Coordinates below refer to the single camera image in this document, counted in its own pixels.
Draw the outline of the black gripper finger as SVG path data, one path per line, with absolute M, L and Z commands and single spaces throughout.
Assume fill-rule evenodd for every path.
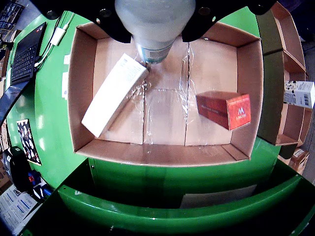
M 126 30 L 116 13 L 113 0 L 31 0 L 31 2 L 49 20 L 60 17 L 64 11 L 70 11 L 94 22 L 116 41 L 131 42 L 131 33 Z
M 182 30 L 182 41 L 192 42 L 204 35 L 217 21 L 248 7 L 255 15 L 263 15 L 276 2 L 274 0 L 194 0 L 192 11 L 182 13 L 188 18 Z

